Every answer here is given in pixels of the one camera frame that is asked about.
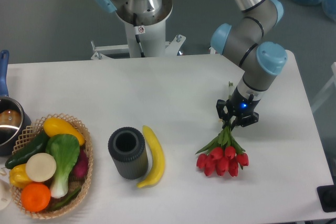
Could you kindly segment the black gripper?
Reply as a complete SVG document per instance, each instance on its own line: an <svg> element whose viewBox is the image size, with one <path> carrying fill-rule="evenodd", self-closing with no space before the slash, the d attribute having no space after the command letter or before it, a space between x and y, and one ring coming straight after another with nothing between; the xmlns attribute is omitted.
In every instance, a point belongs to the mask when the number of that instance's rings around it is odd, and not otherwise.
<svg viewBox="0 0 336 224"><path fill-rule="evenodd" d="M246 85L238 85L231 98L224 101L217 100L216 110L219 119L222 120L224 129L233 116L235 119L231 125L231 130L235 127L247 127L259 121L259 114L255 108L262 98L262 92L253 90Z"/></svg>

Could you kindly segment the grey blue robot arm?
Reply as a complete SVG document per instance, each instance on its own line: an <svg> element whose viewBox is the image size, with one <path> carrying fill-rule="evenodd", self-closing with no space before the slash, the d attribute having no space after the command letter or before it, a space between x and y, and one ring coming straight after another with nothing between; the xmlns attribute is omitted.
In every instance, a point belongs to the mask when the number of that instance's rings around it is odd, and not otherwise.
<svg viewBox="0 0 336 224"><path fill-rule="evenodd" d="M95 0L107 13L124 22L132 58L165 56L165 22L172 0ZM258 121L255 107L287 62L285 49L263 36L276 26L284 8L278 0L235 0L243 14L239 24L220 25L211 37L211 47L244 74L232 96L218 100L216 109L224 126L248 126Z"/></svg>

